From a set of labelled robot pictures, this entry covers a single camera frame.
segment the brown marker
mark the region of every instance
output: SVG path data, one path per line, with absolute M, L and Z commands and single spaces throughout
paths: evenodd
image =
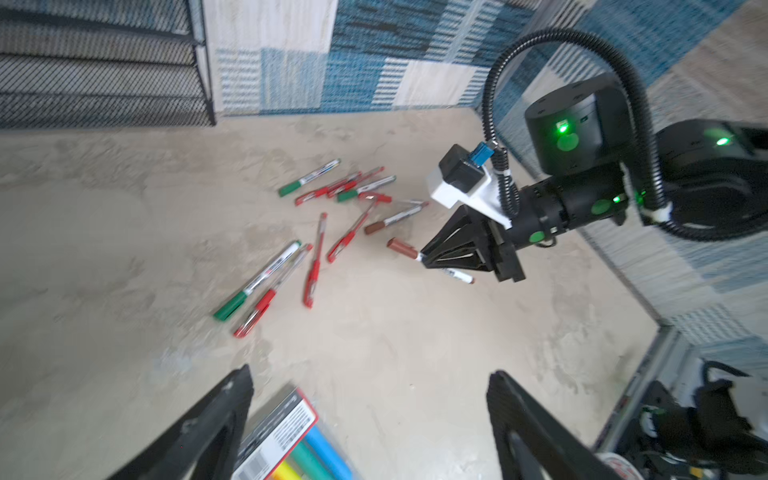
M 424 207 L 426 207 L 427 205 L 429 205 L 429 202 L 423 202 L 420 205 L 416 205 L 415 207 L 409 208 L 408 210 L 404 210 L 399 214 L 392 215 L 390 218 L 385 218 L 384 220 L 381 220 L 379 222 L 371 223 L 364 229 L 364 231 L 366 232 L 366 235 L 371 235 L 373 233 L 376 233 L 382 228 L 387 228 L 393 223 L 397 223 L 404 218 L 408 218 L 408 217 L 411 217 L 412 215 L 416 215 L 418 212 L 424 210 Z
M 401 253 L 402 255 L 405 255 L 408 258 L 413 258 L 414 260 L 418 260 L 419 262 L 422 261 L 422 258 L 424 257 L 417 249 L 411 247 L 406 242 L 400 240 L 397 237 L 389 239 L 389 242 L 386 243 L 386 246 L 387 248 L 394 250 L 397 253 Z M 439 270 L 446 275 L 452 276 L 457 280 L 461 280 L 464 283 L 472 284 L 475 282 L 475 278 L 472 275 L 464 273 L 461 270 L 457 270 L 455 268 L 441 268 Z

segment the concrete floor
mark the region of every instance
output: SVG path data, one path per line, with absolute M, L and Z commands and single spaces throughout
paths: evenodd
M 210 317 L 281 246 L 314 241 L 321 211 L 329 246 L 361 209 L 296 208 L 279 186 L 341 157 L 317 186 L 385 165 L 384 191 L 424 198 L 448 148 L 480 139 L 469 109 L 0 136 L 3 476 L 104 478 L 243 363 L 252 411 L 295 383 L 368 480 L 499 478 L 495 369 L 591 442 L 656 325 L 576 233 L 523 250 L 525 282 L 469 286 L 385 248 L 424 245 L 450 214 L 432 205 L 324 263 L 313 310 L 302 268 L 247 339 L 240 316 Z

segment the metal mesh rack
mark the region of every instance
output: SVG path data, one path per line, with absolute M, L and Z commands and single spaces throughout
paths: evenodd
M 215 124 L 189 2 L 0 0 L 0 128 Z

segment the black cable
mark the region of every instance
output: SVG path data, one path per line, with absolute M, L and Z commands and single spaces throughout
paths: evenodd
M 496 126 L 493 121 L 493 102 L 496 96 L 498 80 L 502 76 L 504 69 L 514 57 L 523 51 L 535 45 L 550 42 L 570 43 L 585 48 L 602 58 L 618 76 L 627 95 L 627 101 L 632 113 L 635 151 L 641 166 L 640 173 L 642 173 L 643 190 L 646 192 L 644 206 L 650 211 L 667 207 L 668 200 L 667 195 L 664 193 L 664 185 L 662 184 L 656 134 L 654 133 L 653 120 L 650 115 L 650 107 L 643 81 L 624 54 L 607 41 L 591 33 L 572 28 L 545 28 L 520 37 L 511 47 L 507 48 L 493 64 L 485 80 L 482 95 L 482 125 L 485 139 L 492 143 L 499 143 L 496 135 Z M 515 206 L 519 208 L 517 187 L 514 185 L 511 177 L 502 173 L 508 171 L 509 168 L 506 154 L 503 155 L 503 158 L 500 154 L 494 154 L 491 159 L 499 180 L 499 200 L 503 211 L 511 220 L 517 215 Z M 768 229 L 768 213 L 728 227 L 695 228 L 680 224 L 671 218 L 659 223 L 659 227 L 675 237 L 686 240 L 731 240 Z
M 515 218 L 520 213 L 520 192 L 512 175 L 504 173 L 509 170 L 507 149 L 496 148 L 491 156 L 491 162 L 498 178 L 498 201 L 502 206 L 502 211 L 507 218 Z
M 667 205 L 667 198 L 661 184 L 661 168 L 657 155 L 656 135 L 653 130 L 653 121 L 650 116 L 650 107 L 645 95 L 643 81 L 624 54 L 607 41 L 591 33 L 572 28 L 546 28 L 520 37 L 511 47 L 507 48 L 493 64 L 488 72 L 488 78 L 485 80 L 482 96 L 482 123 L 485 139 L 498 143 L 496 127 L 493 121 L 493 101 L 496 96 L 498 79 L 501 77 L 504 69 L 514 57 L 523 51 L 528 50 L 534 45 L 553 41 L 572 43 L 586 48 L 605 60 L 616 72 L 627 94 L 634 121 L 637 155 L 645 169 L 645 178 L 643 179 L 645 182 L 644 188 L 647 192 L 644 198 L 645 205 L 649 210 L 658 210 Z
M 714 360 L 707 360 L 701 366 L 701 382 L 704 385 L 710 382 L 711 369 L 723 370 L 724 372 L 727 372 L 734 376 L 751 376 L 749 373 L 744 372 L 743 370 L 739 370 L 738 368 L 732 367 L 730 365 L 726 365 L 725 363 L 716 362 Z

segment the colored marker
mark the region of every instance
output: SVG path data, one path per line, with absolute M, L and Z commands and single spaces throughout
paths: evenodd
M 256 305 L 253 306 L 253 312 L 251 312 L 246 321 L 243 322 L 243 324 L 240 325 L 240 327 L 235 331 L 235 337 L 241 339 L 248 335 L 248 332 L 250 332 L 253 326 L 256 325 L 264 312 L 266 312 L 266 309 L 270 308 L 272 299 L 275 298 L 275 295 L 277 295 L 277 290 L 281 285 L 283 285 L 283 283 L 285 283 L 286 280 L 288 280 L 290 274 L 293 273 L 293 271 L 301 264 L 302 260 L 304 260 L 304 257 L 306 257 L 306 253 L 311 249 L 312 244 L 308 243 L 307 245 L 302 246 L 299 251 L 296 252 L 296 259 L 293 261 L 293 263 L 290 264 L 290 266 L 286 267 L 286 269 L 280 273 L 280 276 L 278 276 L 272 285 L 270 285 L 270 289 L 264 293 L 258 302 L 256 302 Z
M 317 277 L 320 274 L 320 255 L 323 251 L 323 239 L 326 236 L 326 219 L 328 214 L 323 212 L 320 214 L 320 223 L 317 226 L 317 250 L 315 251 L 315 260 L 312 262 L 312 268 L 310 274 L 306 278 L 306 285 L 304 286 L 304 305 L 312 308 L 314 304 L 315 285 L 317 285 Z
M 330 162 L 328 162 L 327 164 L 325 164 L 322 167 L 318 168 L 314 172 L 312 172 L 310 174 L 306 174 L 303 177 L 301 177 L 299 180 L 296 180 L 295 182 L 292 182 L 290 184 L 287 184 L 285 187 L 280 188 L 277 191 L 277 194 L 280 195 L 281 197 L 285 197 L 287 194 L 289 194 L 292 191 L 298 189 L 302 185 L 306 185 L 309 182 L 311 182 L 312 180 L 315 180 L 320 175 L 327 174 L 328 172 L 330 172 L 334 168 L 338 167 L 340 163 L 341 163 L 341 159 L 340 158 L 337 158 L 335 160 L 331 160 Z
M 354 187 L 357 187 L 358 185 L 360 185 L 360 182 L 366 181 L 369 178 L 374 177 L 374 176 L 382 173 L 383 171 L 384 171 L 384 167 L 374 168 L 373 170 L 365 172 L 360 178 L 355 179 L 355 180 L 351 180 L 351 181 L 345 183 L 344 185 L 342 185 L 340 187 L 332 189 L 326 195 L 327 195 L 328 198 L 332 198 L 334 195 L 338 195 L 338 194 L 340 194 L 342 192 L 346 192 L 348 190 L 352 190 Z
M 429 205 L 429 202 L 423 202 L 422 204 L 416 205 L 415 207 L 409 208 L 408 210 L 404 210 L 399 214 L 392 215 L 390 218 L 385 218 L 384 220 L 378 221 L 376 223 L 371 223 L 366 228 L 364 228 L 363 231 L 366 232 L 366 235 L 373 235 L 374 233 L 383 228 L 387 228 L 393 223 L 397 223 L 400 220 L 411 217 L 412 215 L 416 215 L 418 212 L 424 210 L 424 207 L 427 205 Z
M 411 247 L 410 245 L 400 240 L 399 238 L 390 239 L 389 242 L 386 243 L 386 246 L 387 248 L 392 249 L 397 253 L 401 253 L 406 257 L 413 258 L 414 260 L 418 260 L 419 262 L 421 262 L 422 259 L 424 258 L 424 255 L 421 252 Z M 475 278 L 472 275 L 469 275 L 468 273 L 464 273 L 461 270 L 457 270 L 455 268 L 441 268 L 438 270 L 441 270 L 443 273 L 449 276 L 452 276 L 457 280 L 461 280 L 464 283 L 475 282 Z
M 288 465 L 288 462 L 281 462 L 275 471 L 270 475 L 274 480 L 301 480 L 301 475 Z
M 336 453 L 336 450 L 333 449 L 317 426 L 312 427 L 307 432 L 304 437 L 304 442 L 310 444 L 310 447 L 315 451 L 317 457 L 336 480 L 352 480 L 352 471 L 349 470 L 347 464 L 341 456 Z
M 360 218 L 358 218 L 357 221 L 352 225 L 352 228 L 347 230 L 344 236 L 341 237 L 338 242 L 336 242 L 333 248 L 328 252 L 328 263 L 333 263 L 341 251 L 344 250 L 347 245 L 349 245 L 349 242 L 351 242 L 353 238 L 355 238 L 357 230 L 359 230 L 362 226 L 362 223 L 368 219 L 368 216 L 371 214 L 371 210 L 377 205 L 377 203 L 378 202 L 375 201 L 371 202 L 371 206 L 368 207 L 366 211 L 362 213 L 362 215 L 360 215 Z
M 376 200 L 380 204 L 392 203 L 392 197 L 385 194 L 378 194 L 376 192 L 368 192 L 367 194 L 360 194 L 357 196 L 360 200 Z
M 231 300 L 226 302 L 221 308 L 219 308 L 216 313 L 214 313 L 214 318 L 224 321 L 228 318 L 230 318 L 230 315 L 234 313 L 235 310 L 240 308 L 240 305 L 243 305 L 243 302 L 245 302 L 245 299 L 253 293 L 253 291 L 266 279 L 270 278 L 270 276 L 277 271 L 285 262 L 288 260 L 288 258 L 293 255 L 293 252 L 297 251 L 301 247 L 301 242 L 298 240 L 291 243 L 288 248 L 283 250 L 283 252 L 275 257 L 271 262 L 269 262 L 259 273 L 256 274 L 254 278 L 248 282 L 248 284 L 243 288 L 237 295 L 233 296 Z
M 362 175 L 361 171 L 357 171 L 354 174 L 347 175 L 346 177 L 342 178 L 341 180 L 335 181 L 330 185 L 326 185 L 325 187 L 318 188 L 317 190 L 312 190 L 308 194 L 304 194 L 301 197 L 296 198 L 293 202 L 298 207 L 299 205 L 303 204 L 304 202 L 308 200 L 312 200 L 313 198 L 321 197 L 323 195 L 328 194 L 331 190 L 335 190 L 336 188 L 343 187 L 347 183 L 357 180 L 360 175 Z
M 377 180 L 375 182 L 362 185 L 353 190 L 345 190 L 342 193 L 336 195 L 336 199 L 339 202 L 347 201 L 350 198 L 357 197 L 362 193 L 370 192 L 371 190 L 375 190 L 377 188 L 383 187 L 384 185 L 391 184 L 395 180 L 397 180 L 397 177 L 395 175 L 389 175 L 388 177 L 384 177 L 381 180 Z
M 305 441 L 301 441 L 293 447 L 290 458 L 301 468 L 310 480 L 333 480 L 333 477 L 323 467 L 323 464 L 315 457 Z

